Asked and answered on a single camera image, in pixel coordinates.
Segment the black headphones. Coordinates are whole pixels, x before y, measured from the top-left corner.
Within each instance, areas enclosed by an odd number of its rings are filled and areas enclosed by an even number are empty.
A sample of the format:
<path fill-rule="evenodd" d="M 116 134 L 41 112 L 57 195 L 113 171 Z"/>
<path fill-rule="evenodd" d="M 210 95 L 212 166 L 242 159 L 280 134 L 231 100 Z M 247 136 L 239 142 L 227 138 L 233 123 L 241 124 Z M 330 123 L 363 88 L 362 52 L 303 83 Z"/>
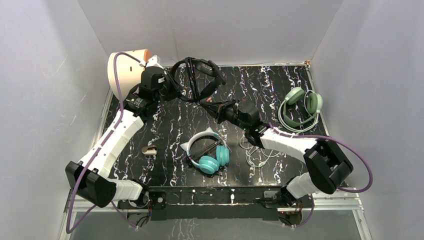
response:
<path fill-rule="evenodd" d="M 184 65 L 185 75 L 188 77 L 191 97 L 183 94 L 183 87 L 180 100 L 187 103 L 199 103 L 201 100 L 212 96 L 220 86 L 227 83 L 227 79 L 221 71 L 220 67 L 212 60 L 202 58 L 186 57 L 175 63 L 170 69 L 170 75 L 179 83 L 177 77 L 178 68 Z"/>

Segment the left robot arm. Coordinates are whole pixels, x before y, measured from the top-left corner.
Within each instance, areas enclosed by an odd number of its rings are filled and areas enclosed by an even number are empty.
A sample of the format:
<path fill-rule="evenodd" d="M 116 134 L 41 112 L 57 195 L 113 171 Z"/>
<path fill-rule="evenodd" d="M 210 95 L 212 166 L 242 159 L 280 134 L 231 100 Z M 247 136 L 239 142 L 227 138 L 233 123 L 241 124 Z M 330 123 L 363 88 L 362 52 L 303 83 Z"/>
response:
<path fill-rule="evenodd" d="M 144 184 L 137 180 L 109 177 L 112 167 L 130 139 L 157 112 L 160 102 L 180 96 L 182 86 L 175 75 L 161 67 L 149 66 L 122 101 L 122 108 L 94 147 L 78 162 L 70 161 L 65 173 L 74 196 L 97 207 L 112 201 L 130 200 L 137 208 L 149 203 Z"/>

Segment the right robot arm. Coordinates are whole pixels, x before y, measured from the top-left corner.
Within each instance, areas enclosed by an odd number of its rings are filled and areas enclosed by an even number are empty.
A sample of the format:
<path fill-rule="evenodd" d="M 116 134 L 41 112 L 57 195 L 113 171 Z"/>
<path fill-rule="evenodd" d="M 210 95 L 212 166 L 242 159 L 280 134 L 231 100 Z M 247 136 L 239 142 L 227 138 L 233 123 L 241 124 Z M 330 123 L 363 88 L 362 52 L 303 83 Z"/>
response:
<path fill-rule="evenodd" d="M 201 101 L 200 106 L 217 123 L 227 121 L 244 130 L 250 144 L 274 150 L 306 165 L 307 171 L 290 179 L 277 197 L 295 207 L 305 195 L 316 192 L 333 194 L 353 172 L 354 167 L 338 144 L 328 136 L 291 135 L 261 119 L 260 111 L 249 100 Z"/>

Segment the green headphones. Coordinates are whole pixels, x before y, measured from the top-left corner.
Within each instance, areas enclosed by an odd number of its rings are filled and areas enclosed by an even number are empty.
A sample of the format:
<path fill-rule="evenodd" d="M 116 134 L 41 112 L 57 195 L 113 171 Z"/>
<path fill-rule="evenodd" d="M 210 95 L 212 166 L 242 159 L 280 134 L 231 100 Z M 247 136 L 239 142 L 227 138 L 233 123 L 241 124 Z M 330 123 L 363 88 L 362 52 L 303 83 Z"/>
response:
<path fill-rule="evenodd" d="M 286 113 L 289 105 L 296 104 L 300 99 L 303 99 L 303 106 L 308 117 L 300 122 L 296 122 Z M 278 120 L 286 129 L 302 133 L 309 131 L 319 122 L 321 110 L 323 108 L 323 98 L 320 94 L 313 90 L 303 90 L 301 87 L 295 87 L 285 95 L 281 105 L 278 108 Z"/>

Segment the teal cat-ear headphones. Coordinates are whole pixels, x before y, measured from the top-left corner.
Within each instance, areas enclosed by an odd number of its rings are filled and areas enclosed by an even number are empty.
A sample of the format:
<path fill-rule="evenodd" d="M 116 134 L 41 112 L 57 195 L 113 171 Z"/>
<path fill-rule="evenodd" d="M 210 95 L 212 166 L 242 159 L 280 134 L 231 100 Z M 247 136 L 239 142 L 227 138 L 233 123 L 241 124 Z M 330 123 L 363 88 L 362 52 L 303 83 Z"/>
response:
<path fill-rule="evenodd" d="M 191 151 L 193 144 L 205 137 L 213 139 L 214 143 L 193 153 Z M 226 141 L 211 127 L 196 133 L 188 142 L 182 143 L 180 147 L 185 151 L 189 165 L 206 175 L 214 175 L 230 162 L 230 149 Z"/>

